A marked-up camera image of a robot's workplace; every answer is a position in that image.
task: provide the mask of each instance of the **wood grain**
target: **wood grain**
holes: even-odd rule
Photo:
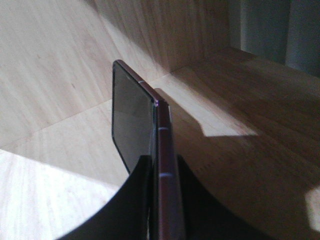
[[[276,239],[320,238],[318,78],[226,48],[151,85],[216,198]]]
[[[320,238],[318,78],[226,48],[150,84],[210,193],[276,239]],[[2,147],[1,237],[55,238],[109,199],[127,177],[110,116],[108,100]]]
[[[109,100],[116,59],[151,81],[229,42],[225,0],[3,0],[0,9],[0,146]]]
[[[126,180],[111,101],[0,149],[0,239],[55,239],[95,214]]]

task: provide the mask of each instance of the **phone screen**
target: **phone screen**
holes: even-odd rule
[[[153,98],[119,64],[113,65],[112,138],[129,173],[155,152]]]

